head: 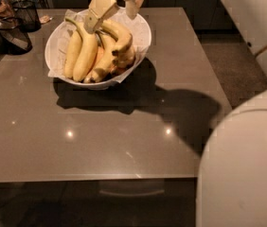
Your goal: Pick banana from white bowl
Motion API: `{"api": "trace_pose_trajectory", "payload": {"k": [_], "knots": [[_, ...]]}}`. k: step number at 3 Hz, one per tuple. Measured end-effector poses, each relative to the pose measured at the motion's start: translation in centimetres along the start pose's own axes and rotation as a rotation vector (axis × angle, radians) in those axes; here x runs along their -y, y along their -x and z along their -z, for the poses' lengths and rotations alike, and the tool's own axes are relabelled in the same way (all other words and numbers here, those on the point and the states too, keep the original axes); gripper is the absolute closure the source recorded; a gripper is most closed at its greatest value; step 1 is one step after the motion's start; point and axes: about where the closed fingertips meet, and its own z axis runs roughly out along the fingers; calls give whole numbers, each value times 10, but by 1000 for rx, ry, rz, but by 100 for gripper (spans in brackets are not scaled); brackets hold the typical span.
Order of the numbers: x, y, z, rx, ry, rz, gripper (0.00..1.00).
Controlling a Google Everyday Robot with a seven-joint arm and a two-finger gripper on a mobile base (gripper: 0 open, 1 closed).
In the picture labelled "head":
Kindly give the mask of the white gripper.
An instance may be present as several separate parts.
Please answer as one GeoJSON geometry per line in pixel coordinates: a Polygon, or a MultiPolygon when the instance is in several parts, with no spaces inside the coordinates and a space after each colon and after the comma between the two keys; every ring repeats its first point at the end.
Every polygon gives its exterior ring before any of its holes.
{"type": "MultiPolygon", "coordinates": [[[[125,2],[126,14],[130,19],[134,19],[142,7],[144,0],[129,0],[125,2]]],[[[118,11],[117,0],[91,0],[87,14],[84,18],[85,30],[95,33],[103,21],[109,19],[118,11]]]]}

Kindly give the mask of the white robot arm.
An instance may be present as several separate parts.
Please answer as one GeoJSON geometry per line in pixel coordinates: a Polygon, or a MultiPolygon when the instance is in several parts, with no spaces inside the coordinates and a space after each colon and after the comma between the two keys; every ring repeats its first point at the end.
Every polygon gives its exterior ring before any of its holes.
{"type": "MultiPolygon", "coordinates": [[[[267,0],[221,0],[267,77],[267,0]]],[[[209,137],[196,187],[195,227],[267,227],[267,90],[209,137]]]]}

